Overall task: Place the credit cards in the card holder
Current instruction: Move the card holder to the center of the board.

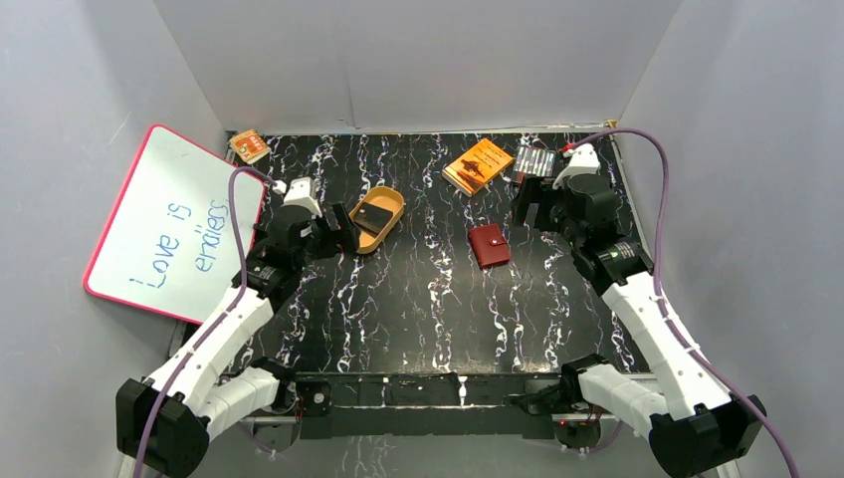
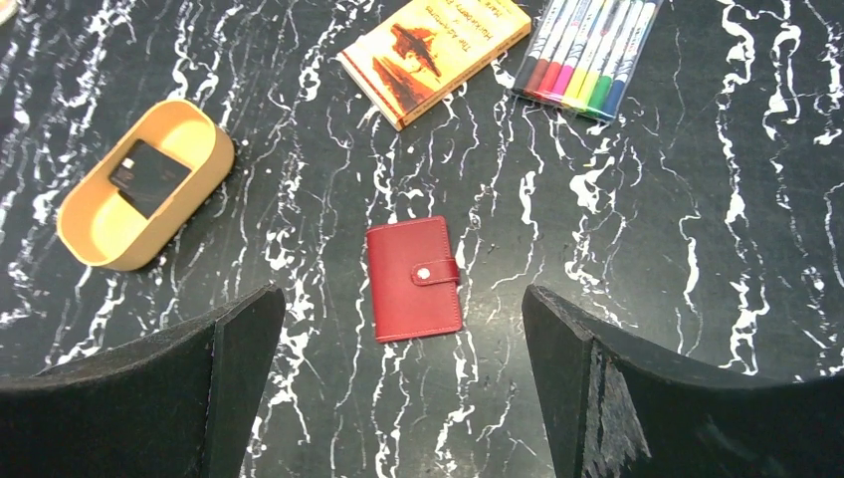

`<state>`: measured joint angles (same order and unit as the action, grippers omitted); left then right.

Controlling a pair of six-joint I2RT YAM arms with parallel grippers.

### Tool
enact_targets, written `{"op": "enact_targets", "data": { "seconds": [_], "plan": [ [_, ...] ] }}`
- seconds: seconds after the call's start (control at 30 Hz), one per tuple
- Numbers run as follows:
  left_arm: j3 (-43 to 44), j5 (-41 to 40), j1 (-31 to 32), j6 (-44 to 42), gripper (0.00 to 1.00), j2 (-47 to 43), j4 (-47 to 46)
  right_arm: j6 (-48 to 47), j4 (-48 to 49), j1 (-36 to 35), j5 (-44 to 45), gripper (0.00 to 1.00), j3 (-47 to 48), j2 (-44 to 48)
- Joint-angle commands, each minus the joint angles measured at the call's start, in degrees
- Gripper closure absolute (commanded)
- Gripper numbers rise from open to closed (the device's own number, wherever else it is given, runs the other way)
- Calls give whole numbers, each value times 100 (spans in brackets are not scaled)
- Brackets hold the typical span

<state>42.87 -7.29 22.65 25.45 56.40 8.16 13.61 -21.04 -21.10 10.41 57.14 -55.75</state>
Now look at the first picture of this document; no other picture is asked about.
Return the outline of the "orange oval tray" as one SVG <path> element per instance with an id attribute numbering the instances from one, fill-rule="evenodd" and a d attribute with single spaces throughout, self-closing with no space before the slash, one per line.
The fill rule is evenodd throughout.
<path id="1" fill-rule="evenodd" d="M 372 253 L 403 215 L 404 197 L 387 186 L 369 189 L 352 209 L 350 219 L 358 228 L 358 255 Z"/>

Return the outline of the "red card holder wallet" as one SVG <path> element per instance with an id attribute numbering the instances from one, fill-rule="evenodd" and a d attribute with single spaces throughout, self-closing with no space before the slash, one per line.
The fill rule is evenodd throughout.
<path id="1" fill-rule="evenodd" d="M 474 227 L 469 230 L 468 239 L 481 269 L 490 269 L 510 262 L 510 247 L 498 224 Z"/>

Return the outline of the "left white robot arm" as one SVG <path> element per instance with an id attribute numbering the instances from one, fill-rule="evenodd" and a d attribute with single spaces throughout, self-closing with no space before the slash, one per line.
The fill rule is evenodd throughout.
<path id="1" fill-rule="evenodd" d="M 208 320 L 162 367 L 128 379 L 115 397 L 116 447 L 141 467 L 188 477 L 211 441 L 250 413 L 285 414 L 296 405 L 293 372 L 259 358 L 225 383 L 235 354 L 296 292 L 314 260 L 356 251 L 359 239 L 345 206 L 324 215 L 284 205 L 251 250 Z"/>

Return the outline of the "stack of black credit cards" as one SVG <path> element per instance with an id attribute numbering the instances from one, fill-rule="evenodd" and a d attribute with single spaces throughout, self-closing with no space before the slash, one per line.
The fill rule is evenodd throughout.
<path id="1" fill-rule="evenodd" d="M 373 237 L 378 236 L 392 218 L 391 210 L 369 202 L 362 202 L 351 215 L 353 223 Z"/>

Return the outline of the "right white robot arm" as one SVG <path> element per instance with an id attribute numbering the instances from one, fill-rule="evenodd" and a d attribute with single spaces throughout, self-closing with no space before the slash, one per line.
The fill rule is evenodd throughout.
<path id="1" fill-rule="evenodd" d="M 728 390 L 695 358 L 699 348 L 667 300 L 654 289 L 655 267 L 639 240 L 622 234 L 619 199 L 603 176 L 578 174 L 554 183 L 527 178 L 513 202 L 514 222 L 538 207 L 534 228 L 568 243 L 577 272 L 621 320 L 659 387 L 625 377 L 592 354 L 564 364 L 557 385 L 518 401 L 524 409 L 552 396 L 574 412 L 596 405 L 644 436 L 671 477 L 693 477 L 745 456 L 764 408 Z"/>

